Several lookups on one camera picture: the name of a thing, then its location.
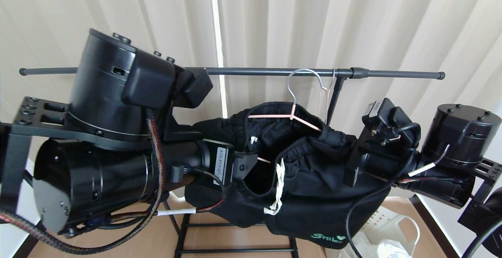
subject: brown floor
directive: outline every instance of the brown floor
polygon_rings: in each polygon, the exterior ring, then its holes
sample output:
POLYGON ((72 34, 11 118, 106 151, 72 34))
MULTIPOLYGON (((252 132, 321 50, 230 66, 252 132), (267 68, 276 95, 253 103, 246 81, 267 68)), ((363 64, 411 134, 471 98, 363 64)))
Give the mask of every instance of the brown floor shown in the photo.
MULTIPOLYGON (((182 208, 180 204, 171 202, 172 208, 182 208)), ((446 258, 441 251, 432 234, 421 220, 420 215, 413 208, 407 199, 388 198, 384 206, 403 215, 414 218, 419 224, 421 237, 416 247, 413 257, 415 258, 446 258)), ((138 204, 127 208, 127 210, 141 210, 144 204, 138 204)), ((177 221, 181 223, 181 215, 177 215, 177 221)), ((192 215, 192 223, 226 222, 224 219, 210 213, 192 215)), ((80 247, 96 247, 105 245, 120 238, 132 227, 117 230, 103 231, 96 230, 91 233, 81 235, 68 240, 67 243, 80 247)), ((405 235, 414 235, 404 230, 405 235)), ((136 237, 129 242, 106 251, 95 254, 94 258, 137 258, 137 257, 172 257, 176 248, 177 235, 168 217, 156 217, 152 222, 136 237)), ((296 240, 300 258, 326 258, 324 249, 317 244, 306 240, 296 240)), ((258 247, 288 247, 287 237, 270 234, 266 226, 253 226, 242 229, 238 227, 197 227, 189 228, 185 240, 186 249, 205 248, 258 248, 258 247)), ((29 258, 72 258, 77 257, 53 249, 44 243, 39 242, 31 252, 29 258)), ((228 254, 184 254, 183 258, 290 258, 290 253, 228 253, 228 254)))

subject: white label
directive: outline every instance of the white label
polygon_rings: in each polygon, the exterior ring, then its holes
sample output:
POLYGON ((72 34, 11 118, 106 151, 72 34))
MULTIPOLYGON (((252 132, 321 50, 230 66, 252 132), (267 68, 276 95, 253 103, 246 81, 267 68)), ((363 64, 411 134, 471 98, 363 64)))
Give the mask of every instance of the white label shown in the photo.
POLYGON ((374 101, 368 104, 368 106, 366 107, 366 110, 364 110, 363 116, 366 116, 369 114, 369 112, 371 111, 371 108, 373 108, 373 104, 375 104, 374 101))
POLYGON ((226 154, 228 149, 224 147, 218 147, 216 150, 216 165, 215 165, 215 176, 217 176, 222 183, 224 183, 225 171, 226 171, 226 154))
POLYGON ((382 106, 382 103, 384 101, 375 101, 375 105, 373 105, 373 109, 369 112, 369 117, 375 117, 378 114, 378 110, 380 110, 380 107, 382 106))

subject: plastic basket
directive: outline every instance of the plastic basket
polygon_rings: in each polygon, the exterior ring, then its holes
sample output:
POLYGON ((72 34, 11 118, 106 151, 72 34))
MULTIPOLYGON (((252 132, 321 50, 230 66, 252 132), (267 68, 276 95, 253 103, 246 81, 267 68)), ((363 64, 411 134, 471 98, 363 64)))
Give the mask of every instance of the plastic basket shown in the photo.
MULTIPOLYGON (((420 229, 417 223, 410 217, 405 215, 400 215, 398 213, 392 212, 384 207, 379 207, 378 210, 373 213, 371 218, 364 224, 361 231, 366 234, 369 242, 372 244, 379 244, 381 240, 395 240, 400 242, 404 249, 407 251, 409 256, 413 255, 413 251, 417 245, 418 239, 420 238, 420 229), (417 229, 417 237, 408 242, 399 226, 399 222, 408 219, 410 220, 415 228, 417 229)), ((350 245, 348 244, 344 249, 325 249, 327 258, 350 258, 350 245)))

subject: black baseboard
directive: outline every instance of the black baseboard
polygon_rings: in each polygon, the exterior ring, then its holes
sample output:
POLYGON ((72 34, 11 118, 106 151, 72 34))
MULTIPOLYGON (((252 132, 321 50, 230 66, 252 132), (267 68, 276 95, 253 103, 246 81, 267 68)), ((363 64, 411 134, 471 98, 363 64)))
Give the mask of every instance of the black baseboard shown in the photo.
MULTIPOLYGON (((36 224, 36 227, 39 229, 45 229, 44 225, 41 222, 38 222, 38 224, 36 224)), ((28 235, 28 237, 25 239, 23 244, 21 244, 18 251, 16 251, 12 258, 27 258, 37 242, 38 240, 36 238, 28 235)))
POLYGON ((441 249, 443 249, 443 252, 446 254, 446 256, 448 258, 459 258, 450 241, 446 238, 443 231, 441 231, 438 224, 436 223, 436 220, 432 218, 431 213, 429 213, 429 210, 425 208, 424 203, 422 203, 418 196, 414 195, 409 199, 409 201, 411 201, 419 215, 422 217, 425 224, 431 231, 432 235, 434 235, 434 238, 437 240, 439 246, 441 247, 441 249))

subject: hanger hook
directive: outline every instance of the hanger hook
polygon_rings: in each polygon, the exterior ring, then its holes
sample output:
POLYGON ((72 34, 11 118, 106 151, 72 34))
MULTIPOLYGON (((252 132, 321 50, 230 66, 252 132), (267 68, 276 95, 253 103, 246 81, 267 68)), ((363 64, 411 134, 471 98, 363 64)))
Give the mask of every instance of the hanger hook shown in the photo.
POLYGON ((289 90, 289 93, 291 93, 291 96, 293 96, 293 105, 296 105, 296 96, 295 94, 293 93, 293 91, 291 90, 291 87, 289 85, 289 81, 291 80, 291 77, 294 76, 294 74, 298 73, 298 72, 301 72, 301 71, 307 71, 307 72, 311 72, 312 74, 314 74, 317 79, 319 80, 319 84, 321 85, 321 88, 326 92, 328 91, 328 89, 323 85, 322 83, 322 80, 321 80, 321 76, 319 76, 319 74, 316 73, 316 71, 314 70, 311 70, 311 69, 298 69, 298 70, 294 70, 291 74, 289 74, 289 76, 287 77, 287 90, 289 90))

